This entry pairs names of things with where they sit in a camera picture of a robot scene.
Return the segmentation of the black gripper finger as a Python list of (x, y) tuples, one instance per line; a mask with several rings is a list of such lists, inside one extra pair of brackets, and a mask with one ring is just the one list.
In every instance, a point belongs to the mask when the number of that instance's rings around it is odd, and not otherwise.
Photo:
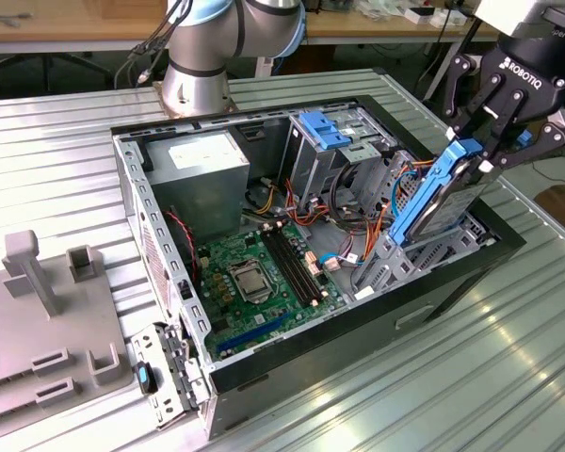
[[(565, 94), (526, 94), (514, 90), (492, 125), (482, 158), (508, 170), (554, 153), (565, 146)], [(528, 124), (544, 120), (534, 141), (522, 139)]]
[(447, 72), (444, 116), (450, 120), (446, 137), (450, 140), (472, 137), (488, 118), (491, 136), (502, 139), (505, 125), (499, 107), (505, 85), (505, 55), (487, 54), (479, 61), (474, 56), (457, 54)]

